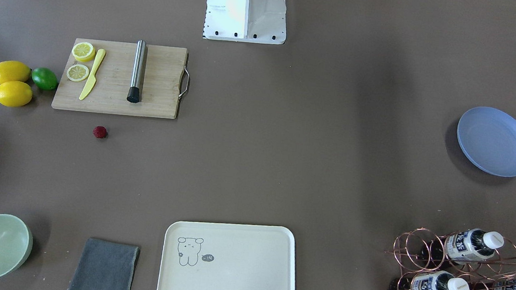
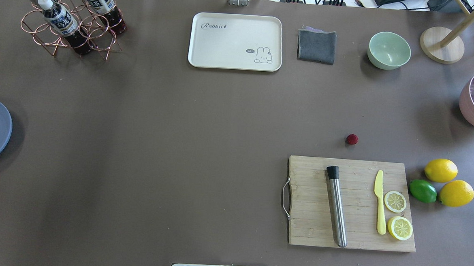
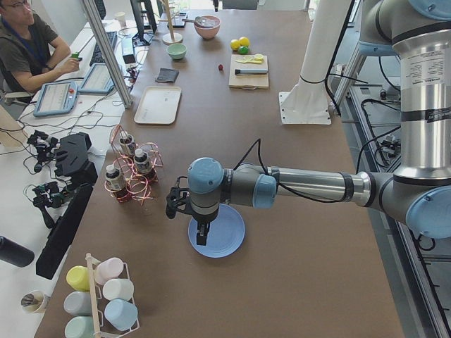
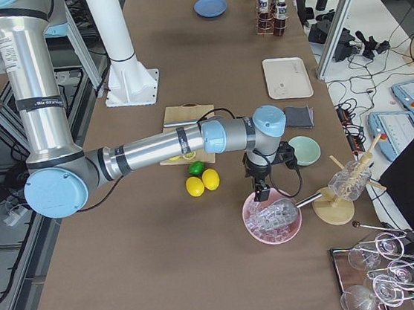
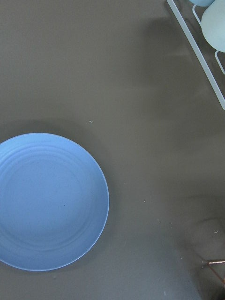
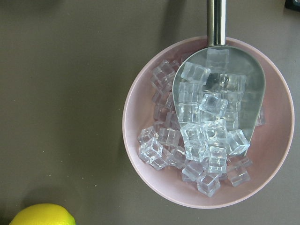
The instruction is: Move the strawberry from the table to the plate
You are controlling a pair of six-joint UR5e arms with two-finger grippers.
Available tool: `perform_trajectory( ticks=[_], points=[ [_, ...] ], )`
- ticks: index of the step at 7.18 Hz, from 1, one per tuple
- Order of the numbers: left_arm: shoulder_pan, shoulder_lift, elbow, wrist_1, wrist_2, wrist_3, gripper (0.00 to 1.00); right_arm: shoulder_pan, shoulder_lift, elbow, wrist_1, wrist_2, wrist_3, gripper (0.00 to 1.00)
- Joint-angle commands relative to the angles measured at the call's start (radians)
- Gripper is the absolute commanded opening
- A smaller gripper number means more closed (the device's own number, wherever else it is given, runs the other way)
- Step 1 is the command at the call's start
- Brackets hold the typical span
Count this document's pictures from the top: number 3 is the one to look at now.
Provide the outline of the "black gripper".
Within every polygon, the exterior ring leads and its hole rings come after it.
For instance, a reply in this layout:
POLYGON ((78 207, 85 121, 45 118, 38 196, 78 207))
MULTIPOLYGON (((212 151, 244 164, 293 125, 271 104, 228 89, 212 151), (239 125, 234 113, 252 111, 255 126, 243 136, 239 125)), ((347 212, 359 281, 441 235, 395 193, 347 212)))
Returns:
POLYGON ((194 213, 193 218, 197 222, 197 233, 196 233, 196 244, 199 246, 206 246, 208 232, 210 229, 210 224, 217 217, 217 212, 202 215, 199 213, 194 213))

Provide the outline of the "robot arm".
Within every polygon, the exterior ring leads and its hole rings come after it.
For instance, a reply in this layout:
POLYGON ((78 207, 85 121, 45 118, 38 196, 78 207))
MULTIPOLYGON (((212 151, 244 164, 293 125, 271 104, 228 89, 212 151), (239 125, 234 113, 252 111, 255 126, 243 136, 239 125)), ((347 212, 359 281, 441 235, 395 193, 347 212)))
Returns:
POLYGON ((290 192, 374 208, 423 236, 450 236, 450 2, 365 1, 362 43, 394 49, 401 63, 401 163, 393 173, 328 173, 212 158, 189 167, 187 211, 205 245, 221 202, 270 208, 290 192))

